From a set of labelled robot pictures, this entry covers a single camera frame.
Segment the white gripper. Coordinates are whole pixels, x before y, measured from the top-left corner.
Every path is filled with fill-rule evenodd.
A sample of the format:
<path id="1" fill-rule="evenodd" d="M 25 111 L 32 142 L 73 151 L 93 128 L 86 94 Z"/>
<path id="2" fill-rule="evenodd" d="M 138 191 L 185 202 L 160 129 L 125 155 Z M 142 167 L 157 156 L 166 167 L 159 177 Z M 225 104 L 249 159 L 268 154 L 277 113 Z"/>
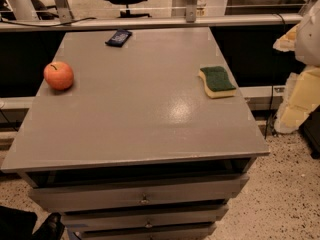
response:
<path id="1" fill-rule="evenodd" d="M 278 38 L 273 48 L 295 50 L 298 61 L 306 66 L 300 74 L 291 73 L 286 81 L 283 102 L 276 113 L 274 129 L 281 134 L 296 131 L 320 105 L 320 8 L 312 7 L 295 25 Z"/>

